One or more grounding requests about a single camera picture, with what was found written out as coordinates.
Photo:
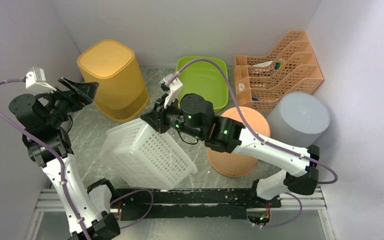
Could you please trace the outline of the yellow mesh waste basket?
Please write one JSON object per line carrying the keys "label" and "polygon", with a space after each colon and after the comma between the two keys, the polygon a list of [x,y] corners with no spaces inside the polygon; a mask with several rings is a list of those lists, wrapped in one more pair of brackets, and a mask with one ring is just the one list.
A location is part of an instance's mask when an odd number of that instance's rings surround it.
{"label": "yellow mesh waste basket", "polygon": [[101,40],[77,58],[85,82],[97,82],[95,106],[109,119],[133,120],[149,102],[139,63],[133,50],[113,40]]}

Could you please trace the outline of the white perforated tray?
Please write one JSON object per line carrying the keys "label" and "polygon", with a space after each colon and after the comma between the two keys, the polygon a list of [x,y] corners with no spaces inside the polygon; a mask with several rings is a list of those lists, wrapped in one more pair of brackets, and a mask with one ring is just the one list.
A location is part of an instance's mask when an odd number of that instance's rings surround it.
{"label": "white perforated tray", "polygon": [[99,158],[133,188],[172,190],[198,171],[170,134],[158,133],[140,118],[109,129]]}

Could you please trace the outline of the green perforated tray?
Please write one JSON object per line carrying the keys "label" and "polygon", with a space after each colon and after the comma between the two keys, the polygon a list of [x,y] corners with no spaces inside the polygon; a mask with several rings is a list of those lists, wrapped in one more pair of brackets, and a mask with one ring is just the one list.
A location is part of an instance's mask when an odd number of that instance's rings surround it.
{"label": "green perforated tray", "polygon": [[214,112],[220,112],[229,100],[229,90],[225,78],[218,68],[206,61],[199,61],[188,66],[178,79],[183,87],[178,96],[195,93],[213,104]]}

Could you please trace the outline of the orange plastic bucket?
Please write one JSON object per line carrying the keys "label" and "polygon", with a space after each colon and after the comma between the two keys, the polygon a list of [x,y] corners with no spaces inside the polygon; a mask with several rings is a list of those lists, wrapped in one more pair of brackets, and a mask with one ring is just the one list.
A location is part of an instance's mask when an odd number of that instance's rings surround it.
{"label": "orange plastic bucket", "polygon": [[[269,123],[261,113],[245,106],[241,106],[240,110],[253,130],[264,136],[271,136]],[[255,157],[217,152],[210,148],[207,149],[207,156],[211,165],[218,172],[228,177],[242,177],[251,173],[259,161]]]}

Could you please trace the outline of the large grey plastic bucket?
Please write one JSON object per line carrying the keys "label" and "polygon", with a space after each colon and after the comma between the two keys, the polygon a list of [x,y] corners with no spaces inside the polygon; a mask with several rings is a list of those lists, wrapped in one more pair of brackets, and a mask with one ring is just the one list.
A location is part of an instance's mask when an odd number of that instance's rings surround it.
{"label": "large grey plastic bucket", "polygon": [[330,113],[322,101],[305,92],[286,94],[267,116],[270,137],[307,148],[330,125]]}

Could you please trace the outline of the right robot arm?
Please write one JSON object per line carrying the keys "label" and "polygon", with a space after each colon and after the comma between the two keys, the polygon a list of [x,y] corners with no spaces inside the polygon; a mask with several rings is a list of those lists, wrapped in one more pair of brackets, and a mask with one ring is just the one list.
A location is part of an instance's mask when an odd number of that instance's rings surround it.
{"label": "right robot arm", "polygon": [[215,152],[250,156],[281,168],[277,174],[256,181],[249,197],[255,207],[262,207],[283,193],[309,196],[315,192],[319,171],[316,164],[311,163],[311,152],[307,148],[253,133],[242,122],[215,115],[213,104],[198,94],[185,95],[179,107],[173,103],[166,105],[168,98],[163,94],[153,108],[140,117],[156,132],[163,134],[172,128],[204,142]]}

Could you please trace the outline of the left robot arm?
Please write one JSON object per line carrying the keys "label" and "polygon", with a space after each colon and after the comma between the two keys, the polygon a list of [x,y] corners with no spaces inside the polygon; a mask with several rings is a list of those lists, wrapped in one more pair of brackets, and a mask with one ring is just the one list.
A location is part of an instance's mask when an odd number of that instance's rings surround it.
{"label": "left robot arm", "polygon": [[22,141],[28,155],[51,180],[65,211],[72,240],[111,240],[120,228],[111,208],[119,200],[111,182],[102,178],[84,186],[68,132],[70,113],[93,102],[97,82],[78,83],[61,78],[60,90],[29,73],[27,94],[14,98],[9,110],[23,126]]}

